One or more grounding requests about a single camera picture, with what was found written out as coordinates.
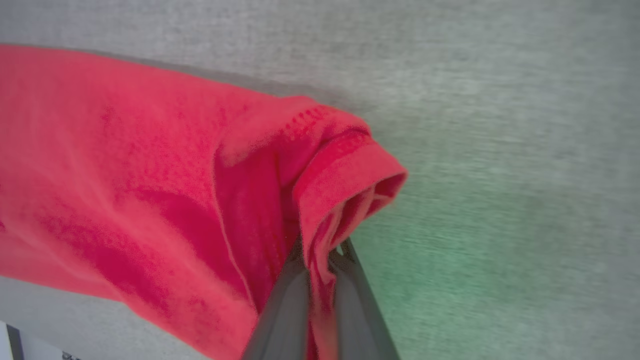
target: gray surface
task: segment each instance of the gray surface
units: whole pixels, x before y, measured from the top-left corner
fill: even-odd
[[[3,42],[365,117],[412,173],[354,235],[404,359],[640,358],[637,0],[0,1]],[[194,353],[119,304],[0,294],[0,319],[85,360]]]

